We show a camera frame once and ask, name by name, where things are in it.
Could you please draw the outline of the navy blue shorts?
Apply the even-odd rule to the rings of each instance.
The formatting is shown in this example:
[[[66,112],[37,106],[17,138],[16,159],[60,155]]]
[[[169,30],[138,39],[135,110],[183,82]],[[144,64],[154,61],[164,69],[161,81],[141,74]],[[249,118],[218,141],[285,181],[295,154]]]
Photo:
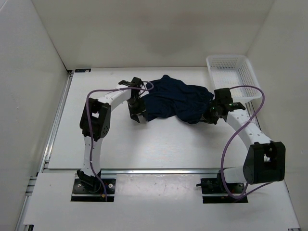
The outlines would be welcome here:
[[[149,93],[142,99],[149,122],[176,116],[183,122],[197,124],[214,98],[207,88],[187,85],[169,75],[148,82],[146,88]]]

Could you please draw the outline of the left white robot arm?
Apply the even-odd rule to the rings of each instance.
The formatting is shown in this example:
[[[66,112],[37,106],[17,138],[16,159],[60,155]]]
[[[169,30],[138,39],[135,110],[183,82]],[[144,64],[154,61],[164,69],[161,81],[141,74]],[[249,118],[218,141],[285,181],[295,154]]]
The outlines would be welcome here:
[[[141,91],[148,91],[148,89],[140,78],[134,77],[132,81],[120,81],[113,90],[100,90],[106,94],[98,99],[90,96],[99,90],[88,93],[79,123],[85,148],[83,166],[77,171],[77,176],[89,192],[95,193],[104,188],[100,178],[100,156],[103,139],[110,129],[112,111],[120,104],[127,102],[132,120],[140,123],[141,116],[147,117]]]

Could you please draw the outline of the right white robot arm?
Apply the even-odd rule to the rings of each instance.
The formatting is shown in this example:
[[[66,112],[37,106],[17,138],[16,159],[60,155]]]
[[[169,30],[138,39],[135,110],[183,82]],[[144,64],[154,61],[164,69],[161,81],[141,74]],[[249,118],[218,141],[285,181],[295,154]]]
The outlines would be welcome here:
[[[252,122],[255,115],[249,115],[245,106],[234,102],[229,88],[214,91],[214,99],[203,114],[204,121],[216,124],[223,119],[234,129],[234,134],[223,149],[220,178],[216,187],[221,192],[230,192],[234,183],[250,185],[272,183],[284,180],[286,147],[281,141],[273,141]],[[231,141],[239,137],[247,148],[243,165],[224,168],[224,158]]]

